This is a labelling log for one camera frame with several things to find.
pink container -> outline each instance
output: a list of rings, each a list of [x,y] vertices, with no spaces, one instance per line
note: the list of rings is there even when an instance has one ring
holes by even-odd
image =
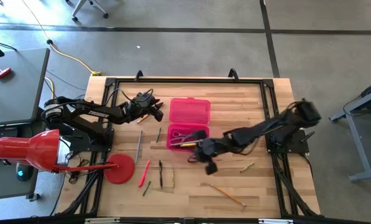
[[[194,98],[174,98],[170,102],[170,116],[167,130],[166,147],[174,151],[189,151],[180,146],[170,146],[170,140],[176,138],[173,136],[174,131],[182,134],[191,134],[199,130],[205,130],[209,137],[209,128],[207,124],[210,122],[210,102],[208,100],[196,100]],[[195,138],[185,139],[185,142],[194,141]]]

black metal frame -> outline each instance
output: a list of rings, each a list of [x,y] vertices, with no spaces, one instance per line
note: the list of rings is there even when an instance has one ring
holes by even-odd
[[[110,87],[114,87],[114,89],[119,87],[120,83],[240,83],[240,84],[258,84],[261,90],[261,97],[262,97],[262,104],[263,104],[263,111],[265,115],[265,119],[270,118],[270,111],[268,107],[267,101],[267,93],[266,89],[269,90],[270,99],[272,101],[273,106],[273,114],[278,115],[278,105],[277,99],[275,95],[275,88],[272,79],[239,79],[236,71],[232,68],[229,72],[228,77],[233,77],[233,79],[225,79],[225,78],[140,78],[143,74],[141,71],[137,73],[135,78],[107,78],[105,82],[105,88],[103,93],[102,102],[105,102],[108,97],[108,92]],[[112,96],[111,106],[115,106],[117,100],[118,91],[115,92]],[[270,152],[270,148],[272,144],[270,142],[269,134],[265,135],[265,140],[267,143],[267,151]],[[93,165],[96,162],[98,152],[92,152],[90,157],[90,164]],[[107,152],[101,153],[101,162],[105,162],[107,159]],[[280,207],[280,216],[281,218],[277,219],[290,219],[294,220],[297,223],[362,223],[362,222],[355,222],[350,220],[338,220],[332,218],[325,218],[321,215],[315,214],[312,210],[310,210],[307,204],[304,203],[302,198],[298,195],[297,191],[294,189],[292,181],[291,181],[291,174],[290,174],[290,166],[287,158],[287,153],[281,153],[281,160],[283,161],[283,169],[279,166],[278,154],[271,153],[272,158],[272,165],[273,165],[273,173],[275,178],[275,183],[277,187],[277,195],[278,195],[278,203]],[[96,191],[94,193],[94,200],[93,206],[89,213],[86,213],[87,210],[87,202],[89,196],[89,189],[87,187],[87,183],[94,182],[97,178],[97,185]],[[282,182],[286,186],[289,191],[290,196],[290,205],[291,205],[291,214],[287,212],[285,206],[285,199],[283,196],[283,189],[282,189]],[[73,213],[62,214],[55,217],[37,217],[37,218],[23,218],[17,220],[5,220],[1,221],[0,223],[55,223],[55,222],[62,222],[62,221],[69,221],[72,219],[74,222],[85,222],[87,218],[96,218],[98,214],[98,205],[99,199],[101,196],[103,184],[103,173],[98,172],[95,175],[88,174],[86,179],[86,186],[84,190],[80,193],[83,200],[81,201],[81,208],[80,214],[74,215],[73,213],[76,209],[73,209]],[[298,215],[298,207],[300,210],[303,211],[305,216]],[[113,218],[116,221],[120,221],[121,223],[144,223],[144,224],[152,224],[152,223],[165,223],[165,222],[179,222],[183,224],[195,224],[195,223],[259,223],[259,218],[156,218],[156,217],[120,217],[120,218]]]

yellow cable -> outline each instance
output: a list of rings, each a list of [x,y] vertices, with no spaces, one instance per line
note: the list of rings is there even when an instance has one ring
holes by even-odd
[[[30,7],[25,3],[24,0],[22,0],[22,2],[25,4],[25,6],[29,9],[30,13],[32,13],[32,15],[34,15],[38,25],[40,26],[40,28],[42,29],[44,35],[46,36],[47,40],[50,40],[50,38],[48,37],[48,35],[46,34],[46,31],[43,29],[42,25],[40,24],[39,20],[37,19],[36,15],[32,12],[32,10],[30,10]],[[82,62],[81,60],[77,59],[76,57],[73,57],[71,55],[67,55],[67,54],[64,54],[62,52],[60,52],[59,50],[57,50],[53,44],[49,44],[51,46],[52,49],[54,49],[54,51],[56,51],[56,53],[62,55],[62,56],[66,56],[70,59],[73,59],[77,62],[79,62],[80,64],[82,64],[84,67],[86,67],[90,72],[91,72],[91,76],[95,76],[95,75],[101,75],[101,72],[97,72],[97,71],[94,71],[92,70],[89,66],[87,66],[84,62]]]
[[[55,93],[55,90],[54,90],[54,83],[51,79],[47,78],[47,77],[44,77],[44,79],[46,79],[47,81],[50,82],[50,85],[51,85],[51,99],[54,99],[54,93]]]

red marker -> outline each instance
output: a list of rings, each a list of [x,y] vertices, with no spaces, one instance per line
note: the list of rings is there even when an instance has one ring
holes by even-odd
[[[147,162],[147,166],[145,167],[144,173],[142,174],[140,184],[138,185],[138,187],[142,187],[142,185],[144,184],[145,176],[147,175],[149,164],[150,164],[150,160],[148,160],[148,162]]]
[[[8,76],[11,73],[11,68],[6,68],[4,70],[0,69],[0,79]]]

scissors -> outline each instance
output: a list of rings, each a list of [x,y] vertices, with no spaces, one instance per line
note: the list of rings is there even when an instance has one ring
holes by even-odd
[[[173,139],[171,139],[168,143],[169,144],[174,144],[174,143],[181,143],[184,142],[186,139],[192,138],[194,134],[183,134],[179,133],[178,131],[173,132]]]

